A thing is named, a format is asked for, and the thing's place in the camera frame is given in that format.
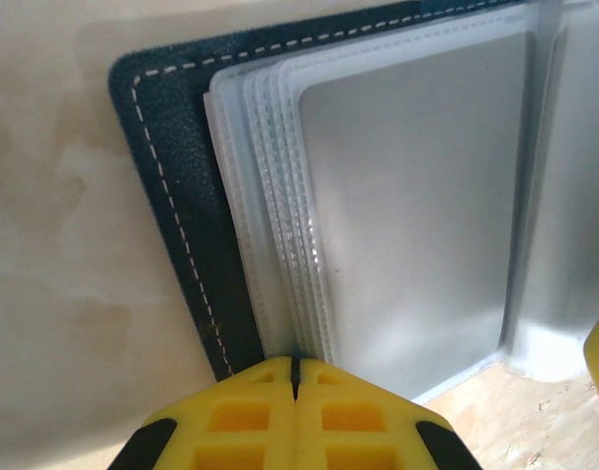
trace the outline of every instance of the dark blue wallet cover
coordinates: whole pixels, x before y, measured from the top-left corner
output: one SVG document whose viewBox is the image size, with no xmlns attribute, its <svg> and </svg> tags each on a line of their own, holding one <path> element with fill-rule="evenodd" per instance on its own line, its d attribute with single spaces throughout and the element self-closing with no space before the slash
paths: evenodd
<svg viewBox="0 0 599 470">
<path fill-rule="evenodd" d="M 137 52 L 113 66 L 115 109 L 217 379 L 264 354 L 204 109 L 215 72 L 509 3 L 400 2 Z"/>
</svg>

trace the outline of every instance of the card holder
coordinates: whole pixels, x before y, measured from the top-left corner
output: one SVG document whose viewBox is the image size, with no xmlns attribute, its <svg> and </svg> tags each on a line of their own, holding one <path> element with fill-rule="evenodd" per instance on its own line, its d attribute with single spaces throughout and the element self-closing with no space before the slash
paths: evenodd
<svg viewBox="0 0 599 470">
<path fill-rule="evenodd" d="M 264 353 L 207 127 L 212 76 L 235 64 L 510 3 L 402 2 L 138 52 L 114 65 L 115 109 L 217 378 Z"/>
<path fill-rule="evenodd" d="M 291 279 L 292 322 L 254 303 L 266 353 L 276 353 L 266 346 L 271 325 L 295 325 L 287 351 L 409 398 L 496 360 L 527 19 L 514 6 L 213 78 L 223 165 L 270 214 L 268 225 L 235 214 L 244 263 L 264 258 L 258 247 L 273 240 L 280 263 L 269 269 Z M 271 292 L 246 272 L 253 298 L 252 284 Z"/>
</svg>

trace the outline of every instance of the wooden surface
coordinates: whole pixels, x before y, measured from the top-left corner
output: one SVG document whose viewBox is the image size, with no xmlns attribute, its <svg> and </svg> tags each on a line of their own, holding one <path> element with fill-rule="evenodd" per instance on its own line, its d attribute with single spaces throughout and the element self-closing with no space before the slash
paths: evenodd
<svg viewBox="0 0 599 470">
<path fill-rule="evenodd" d="M 487 470 L 599 470 L 599 398 L 588 375 L 547 384 L 501 365 L 427 404 Z"/>
</svg>

